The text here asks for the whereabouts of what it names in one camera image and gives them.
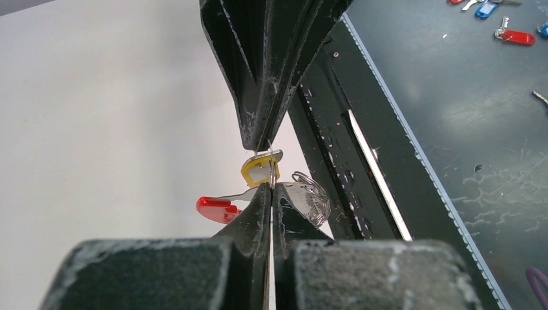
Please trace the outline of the silver key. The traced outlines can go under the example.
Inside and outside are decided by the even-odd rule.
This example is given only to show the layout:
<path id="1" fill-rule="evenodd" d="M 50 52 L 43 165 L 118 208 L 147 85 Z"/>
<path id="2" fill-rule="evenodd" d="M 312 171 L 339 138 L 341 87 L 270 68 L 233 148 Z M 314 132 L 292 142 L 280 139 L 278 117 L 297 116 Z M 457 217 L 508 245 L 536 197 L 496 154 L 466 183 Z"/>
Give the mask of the silver key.
<path id="1" fill-rule="evenodd" d="M 281 149 L 269 150 L 260 154 L 256 154 L 252 157 L 251 161 L 253 163 L 258 163 L 259 165 L 269 165 L 270 161 L 280 162 L 284 156 L 284 153 Z"/>

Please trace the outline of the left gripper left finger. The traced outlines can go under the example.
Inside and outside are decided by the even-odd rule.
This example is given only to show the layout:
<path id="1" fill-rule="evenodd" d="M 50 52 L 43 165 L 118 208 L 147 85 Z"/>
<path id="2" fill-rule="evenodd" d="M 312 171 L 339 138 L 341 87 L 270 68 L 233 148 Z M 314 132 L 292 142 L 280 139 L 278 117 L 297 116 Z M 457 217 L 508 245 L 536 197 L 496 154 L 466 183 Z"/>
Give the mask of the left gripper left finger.
<path id="1" fill-rule="evenodd" d="M 271 187 L 210 238 L 95 239 L 67 255 L 42 309 L 262 309 Z"/>

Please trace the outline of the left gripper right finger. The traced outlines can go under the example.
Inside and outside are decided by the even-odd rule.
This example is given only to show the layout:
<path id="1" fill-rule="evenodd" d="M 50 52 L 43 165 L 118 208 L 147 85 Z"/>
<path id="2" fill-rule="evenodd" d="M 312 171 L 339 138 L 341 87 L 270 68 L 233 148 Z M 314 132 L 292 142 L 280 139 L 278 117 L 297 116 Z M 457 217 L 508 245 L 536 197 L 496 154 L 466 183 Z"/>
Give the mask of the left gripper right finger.
<path id="1" fill-rule="evenodd" d="M 481 309 L 463 259 L 434 240 L 333 240 L 273 190 L 278 309 Z"/>

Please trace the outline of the yellow key tag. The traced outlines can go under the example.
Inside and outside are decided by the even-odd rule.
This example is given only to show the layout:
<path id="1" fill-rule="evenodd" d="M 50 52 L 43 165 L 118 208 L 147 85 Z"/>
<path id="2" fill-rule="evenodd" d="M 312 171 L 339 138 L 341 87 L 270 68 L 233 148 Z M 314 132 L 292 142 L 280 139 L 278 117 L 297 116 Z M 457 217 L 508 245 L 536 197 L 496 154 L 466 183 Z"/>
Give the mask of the yellow key tag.
<path id="1" fill-rule="evenodd" d="M 251 161 L 252 157 L 244 162 L 240 170 L 248 187 L 257 187 L 261 183 L 269 182 L 271 179 L 270 163 L 269 165 L 259 165 Z"/>

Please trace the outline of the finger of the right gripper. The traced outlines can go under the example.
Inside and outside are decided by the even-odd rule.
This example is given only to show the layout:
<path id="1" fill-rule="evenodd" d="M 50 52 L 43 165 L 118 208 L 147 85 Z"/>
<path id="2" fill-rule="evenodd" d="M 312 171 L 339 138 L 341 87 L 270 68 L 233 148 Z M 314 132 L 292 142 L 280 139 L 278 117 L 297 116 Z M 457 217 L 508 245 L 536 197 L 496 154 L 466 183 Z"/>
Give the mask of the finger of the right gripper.
<path id="1" fill-rule="evenodd" d="M 265 1 L 200 1 L 200 19 L 237 113 L 246 150 L 263 151 L 266 111 L 260 102 L 264 77 Z"/>
<path id="2" fill-rule="evenodd" d="M 267 1 L 257 150 L 273 140 L 296 88 L 351 1 Z"/>

